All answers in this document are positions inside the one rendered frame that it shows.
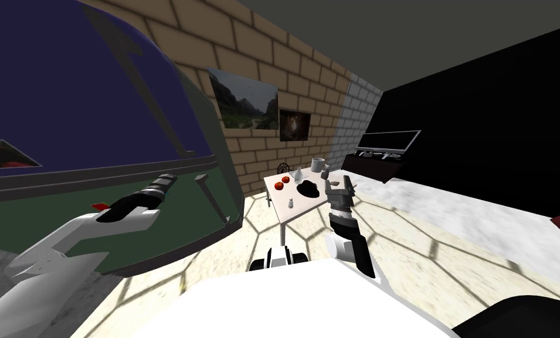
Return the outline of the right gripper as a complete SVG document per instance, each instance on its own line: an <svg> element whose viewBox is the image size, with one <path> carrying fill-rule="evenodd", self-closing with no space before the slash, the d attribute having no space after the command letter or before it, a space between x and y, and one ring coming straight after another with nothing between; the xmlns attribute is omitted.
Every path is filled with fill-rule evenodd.
<svg viewBox="0 0 560 338"><path fill-rule="evenodd" d="M330 208L335 212L351 213L351 208L354 206L353 197L355 196L354 187L348 175L343 176L344 189L332 189L330 179L325 180L325 193L328 194L328 202Z"/></svg>

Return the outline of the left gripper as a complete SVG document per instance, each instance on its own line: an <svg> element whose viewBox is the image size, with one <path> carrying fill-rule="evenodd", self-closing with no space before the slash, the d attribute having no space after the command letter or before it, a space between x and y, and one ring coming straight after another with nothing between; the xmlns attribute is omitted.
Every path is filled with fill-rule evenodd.
<svg viewBox="0 0 560 338"><path fill-rule="evenodd" d="M178 177L173 174L162 174L152 182L152 186L158 190L169 190L177 181Z"/></svg>

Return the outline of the black bowl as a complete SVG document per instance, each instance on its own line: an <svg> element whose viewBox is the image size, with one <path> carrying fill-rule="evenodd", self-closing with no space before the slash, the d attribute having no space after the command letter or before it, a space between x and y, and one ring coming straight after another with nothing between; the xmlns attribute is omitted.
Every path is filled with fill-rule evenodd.
<svg viewBox="0 0 560 338"><path fill-rule="evenodd" d="M297 186L297 191L307 198L318 198L320 196L318 186L309 180L303 180L303 182Z"/></svg>

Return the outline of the dark cabinet with screen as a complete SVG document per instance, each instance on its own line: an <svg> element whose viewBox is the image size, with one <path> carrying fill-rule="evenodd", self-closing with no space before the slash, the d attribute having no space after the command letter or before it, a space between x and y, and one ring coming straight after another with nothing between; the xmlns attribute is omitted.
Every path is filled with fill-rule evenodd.
<svg viewBox="0 0 560 338"><path fill-rule="evenodd" d="M341 169L385 184L406 164L403 155L420 134L421 130L365 133Z"/></svg>

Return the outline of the white table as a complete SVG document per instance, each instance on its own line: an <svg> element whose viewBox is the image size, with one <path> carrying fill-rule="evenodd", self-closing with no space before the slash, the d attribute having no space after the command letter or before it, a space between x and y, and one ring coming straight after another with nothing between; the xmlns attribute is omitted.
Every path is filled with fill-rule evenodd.
<svg viewBox="0 0 560 338"><path fill-rule="evenodd" d="M275 190L275 183L281 181L281 179L284 176L288 176L289 173L264 177L267 199L269 202L273 203L274 210L280 223L281 247L284 247L286 245L286 225L289 222L294 221L302 215L328 202L328 194L325 193L325 176L321 173L312 173L310 168L302 169L302 173L302 181L309 180L317 185L320 192L320 196L318 198L307 198L302 196L297 191L298 184L294 182L293 175L291 175L290 182L285 184L284 188L281 191ZM337 179L339 179L338 176L330 174L331 181ZM339 179L339 181L339 185L335 188L332 187L332 189L344 189L343 177ZM293 208L288 208L289 198L293 198ZM351 228L353 228L354 232L359 232L357 220L352 217L351 213L335 212L331 210L330 222L338 223L342 226L347 227L347 232L351 232Z"/></svg>

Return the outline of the blue and green fridge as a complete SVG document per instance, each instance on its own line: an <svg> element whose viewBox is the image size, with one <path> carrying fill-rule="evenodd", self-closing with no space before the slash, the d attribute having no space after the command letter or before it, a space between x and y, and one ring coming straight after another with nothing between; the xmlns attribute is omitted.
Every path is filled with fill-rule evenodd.
<svg viewBox="0 0 560 338"><path fill-rule="evenodd" d="M54 178L45 179L45 183L51 184L57 182L69 182L71 180L89 180L94 178L103 178L108 175L132 175L150 171L160 171L161 174L170 174L169 171L175 168L186 168L193 166L204 168L204 166L211 164L216 164L222 167L227 174L235 175L237 177L236 171L233 168L233 163L228 147L226 145L225 136L220 126L220 122L218 121L218 117L216 116L216 111L212 102L179 69L177 69L177 71L179 73L182 85L187 90L189 102L198 120L203 135L205 136L209 148L212 151L212 154L210 156L191 160L182 159L166 163L149 163L126 165L122 167L103 167L84 170L57 171L51 172L55 174ZM4 177L13 178L12 187L20 187L23 184L29 184L32 175L36 174L7 175Z"/></svg>

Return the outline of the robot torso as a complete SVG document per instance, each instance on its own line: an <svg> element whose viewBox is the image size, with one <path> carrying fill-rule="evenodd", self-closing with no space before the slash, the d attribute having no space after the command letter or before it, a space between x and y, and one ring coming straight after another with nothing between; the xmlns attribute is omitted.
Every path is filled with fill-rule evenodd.
<svg viewBox="0 0 560 338"><path fill-rule="evenodd" d="M199 281L130 338L460 338L335 258Z"/></svg>

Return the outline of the green fridge door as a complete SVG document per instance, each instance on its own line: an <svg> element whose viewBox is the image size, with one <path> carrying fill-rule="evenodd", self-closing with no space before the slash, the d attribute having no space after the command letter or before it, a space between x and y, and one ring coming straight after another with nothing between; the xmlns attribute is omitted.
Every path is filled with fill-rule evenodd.
<svg viewBox="0 0 560 338"><path fill-rule="evenodd" d="M226 238L243 223L244 196L237 177L211 164L175 168L178 177L161 203L161 213L145 231L85 239L69 250L70 256L107 252L97 267L103 275L128 278L186 258ZM224 226L195 182L207 173L207 186L224 215ZM96 211L101 202L147 187L160 171L108 175L89 180L47 184L54 173L31 176L29 184L12 187L13 178L0 177L0 251L21 254L71 219Z"/></svg>

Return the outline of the blue fridge door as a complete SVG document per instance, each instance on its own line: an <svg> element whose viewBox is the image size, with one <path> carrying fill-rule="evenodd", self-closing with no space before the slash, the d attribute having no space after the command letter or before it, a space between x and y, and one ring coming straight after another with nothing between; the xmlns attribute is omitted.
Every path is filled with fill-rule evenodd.
<svg viewBox="0 0 560 338"><path fill-rule="evenodd" d="M0 177L122 167L212 154L179 73L149 38L107 17L136 41L131 55L194 158L179 158L77 0L0 0L0 140L40 167Z"/></svg>

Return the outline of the photo on fridge door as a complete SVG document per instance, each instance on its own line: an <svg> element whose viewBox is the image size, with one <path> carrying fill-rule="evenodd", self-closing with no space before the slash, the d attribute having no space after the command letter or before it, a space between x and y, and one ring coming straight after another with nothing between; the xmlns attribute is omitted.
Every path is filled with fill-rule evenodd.
<svg viewBox="0 0 560 338"><path fill-rule="evenodd" d="M0 168L40 167L25 153L5 140L0 140Z"/></svg>

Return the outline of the dark wall picture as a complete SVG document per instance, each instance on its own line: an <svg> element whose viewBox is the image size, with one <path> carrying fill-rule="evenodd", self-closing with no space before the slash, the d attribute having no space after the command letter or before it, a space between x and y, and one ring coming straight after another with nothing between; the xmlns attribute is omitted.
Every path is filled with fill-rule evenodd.
<svg viewBox="0 0 560 338"><path fill-rule="evenodd" d="M294 110L279 110L280 141L306 141L309 136L311 114Z"/></svg>

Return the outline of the landscape wall picture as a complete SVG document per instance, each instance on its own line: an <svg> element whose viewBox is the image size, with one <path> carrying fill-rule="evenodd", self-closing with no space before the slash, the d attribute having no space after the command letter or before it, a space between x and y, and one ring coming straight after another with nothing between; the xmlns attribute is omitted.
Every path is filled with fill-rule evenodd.
<svg viewBox="0 0 560 338"><path fill-rule="evenodd" d="M209 80L226 129L277 130L277 86L208 68Z"/></svg>

